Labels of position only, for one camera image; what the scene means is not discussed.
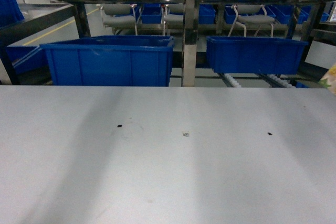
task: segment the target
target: metal bar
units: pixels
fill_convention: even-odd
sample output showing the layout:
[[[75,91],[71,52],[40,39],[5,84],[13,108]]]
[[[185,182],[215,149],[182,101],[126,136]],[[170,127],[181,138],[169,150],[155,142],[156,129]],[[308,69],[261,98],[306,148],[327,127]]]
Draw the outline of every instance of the metal bar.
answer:
[[[298,73],[303,76],[308,76],[315,81],[319,81],[327,72],[326,68],[322,68],[307,62],[300,62]]]
[[[91,37],[90,27],[88,23],[88,17],[85,10],[84,4],[76,4],[75,7],[75,21],[77,26],[77,31],[79,38]]]
[[[233,85],[225,78],[225,76],[222,73],[219,73],[218,76],[221,78],[221,80],[227,87],[233,88]]]
[[[195,86],[198,12],[200,0],[185,0],[185,12],[183,15],[183,68],[182,86]]]
[[[305,31],[304,32],[302,31],[303,35],[301,37],[301,41],[307,41],[309,44],[303,50],[301,62],[304,62],[307,58],[311,43],[313,42],[313,39],[314,39],[311,36],[311,31],[313,29],[318,28],[325,7],[326,7],[326,3],[321,2],[320,4],[313,5],[310,10],[309,17],[306,23],[307,26],[306,26]]]
[[[44,16],[6,26],[0,29],[0,40],[6,47],[72,17],[73,12],[74,7],[67,5]]]
[[[311,31],[311,36],[314,39],[328,40],[333,45],[336,44],[336,32],[334,32],[334,31],[325,31],[325,30],[313,29]]]
[[[288,29],[287,29],[287,31],[285,33],[285,36],[284,36],[285,39],[292,39],[293,38],[295,28],[296,28],[296,25],[297,25],[298,20],[299,20],[300,12],[301,12],[300,7],[294,6],[292,14],[291,14],[291,19],[288,23]]]
[[[333,31],[334,33],[336,33],[336,23],[320,23],[317,29],[325,31]]]
[[[284,85],[280,84],[279,82],[271,79],[270,77],[268,77],[266,74],[258,74],[257,76],[259,76],[260,78],[262,78],[264,81],[266,81],[268,84],[270,84],[272,86],[272,88],[285,88]]]
[[[19,85],[19,79],[6,52],[6,48],[0,45],[0,82],[1,84]]]
[[[224,10],[225,10],[225,4],[220,3],[218,5],[218,16],[217,16],[217,23],[216,23],[216,34],[221,34],[222,33],[223,20],[224,20]]]

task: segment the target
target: white wall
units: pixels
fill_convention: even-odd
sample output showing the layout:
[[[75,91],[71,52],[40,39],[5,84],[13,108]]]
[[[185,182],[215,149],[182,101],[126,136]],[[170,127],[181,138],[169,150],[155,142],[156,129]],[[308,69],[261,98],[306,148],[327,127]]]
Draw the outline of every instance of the white wall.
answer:
[[[336,62],[336,47],[313,41],[306,62],[329,69]]]

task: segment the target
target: yellow floor line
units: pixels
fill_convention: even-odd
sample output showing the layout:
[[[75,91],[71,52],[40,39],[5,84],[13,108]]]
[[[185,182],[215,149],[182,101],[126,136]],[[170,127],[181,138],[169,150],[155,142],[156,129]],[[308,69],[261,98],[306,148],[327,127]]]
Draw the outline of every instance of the yellow floor line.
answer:
[[[90,11],[87,15],[90,15],[91,13],[94,13],[94,12],[96,12],[96,11],[98,11],[98,8],[96,8],[96,9]],[[58,31],[59,29],[62,29],[63,27],[66,27],[66,26],[70,25],[70,24],[73,23],[73,22],[75,22],[75,20],[72,20],[72,21],[70,21],[70,22],[68,22],[68,23],[66,23],[66,24],[64,24],[64,25],[61,25],[60,27],[57,27],[57,28],[55,28],[54,30],[51,30],[51,31],[49,31],[49,32],[47,32],[47,33],[45,33],[45,34],[42,34],[41,36],[39,36],[39,37],[37,37],[37,38],[35,38],[35,39],[32,39],[31,41],[28,41],[28,42],[24,43],[23,45],[24,45],[24,46],[28,46],[29,44],[31,44],[31,43],[33,43],[33,42],[39,40],[39,39],[42,39],[43,37],[46,37],[46,36],[48,36],[49,34],[52,34],[52,33],[56,32],[56,31]]]

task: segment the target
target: white chair leg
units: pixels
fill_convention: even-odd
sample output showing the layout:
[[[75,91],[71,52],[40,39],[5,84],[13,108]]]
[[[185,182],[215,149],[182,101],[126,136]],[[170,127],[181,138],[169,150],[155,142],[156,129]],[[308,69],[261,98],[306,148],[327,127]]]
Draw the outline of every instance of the white chair leg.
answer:
[[[240,22],[236,22],[236,24],[238,26],[241,26],[243,29],[244,29],[244,37],[246,37],[246,34],[247,34],[247,29],[246,29],[246,26]]]
[[[260,31],[261,25],[258,27],[258,29],[256,30],[256,33],[254,34],[254,37],[257,36],[258,32]]]
[[[246,29],[246,26],[243,25],[243,28],[244,28],[244,37],[246,37],[246,35],[247,35],[247,29]]]
[[[234,21],[234,22],[232,23],[232,26],[231,26],[231,29],[230,29],[230,32],[229,32],[228,37],[231,36],[231,33],[232,33],[232,31],[233,31],[233,27],[235,26],[235,24],[236,24],[236,21]]]
[[[274,25],[271,23],[271,38],[273,38],[273,33],[274,33]]]

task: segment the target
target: blue plastic bin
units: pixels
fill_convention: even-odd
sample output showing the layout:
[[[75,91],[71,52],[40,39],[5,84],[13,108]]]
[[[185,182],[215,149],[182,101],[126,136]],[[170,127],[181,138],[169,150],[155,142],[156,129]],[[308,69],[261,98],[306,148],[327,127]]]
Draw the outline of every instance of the blue plastic bin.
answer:
[[[6,47],[16,74],[21,74],[48,65],[45,52],[39,47]]]
[[[301,10],[305,11],[307,13],[307,18],[304,21],[307,21],[310,10],[311,10],[311,6],[305,6],[303,7]],[[326,22],[329,18],[329,14],[328,13],[323,13],[320,22]]]
[[[170,36],[100,36],[41,45],[54,85],[168,86]]]
[[[276,19],[281,23],[281,24],[288,24],[289,20],[291,18],[293,6],[290,5],[272,5],[270,6],[270,9],[275,13]],[[298,24],[302,24],[305,20],[307,20],[308,14],[301,10],[300,16],[298,19]]]
[[[160,7],[145,7],[141,14],[143,24],[160,24],[161,17]]]
[[[215,21],[216,11],[212,5],[200,5],[199,6],[200,17],[199,24],[213,24]]]
[[[296,74],[307,42],[255,37],[207,37],[206,55],[216,73]]]
[[[16,0],[0,0],[0,27],[24,19]]]

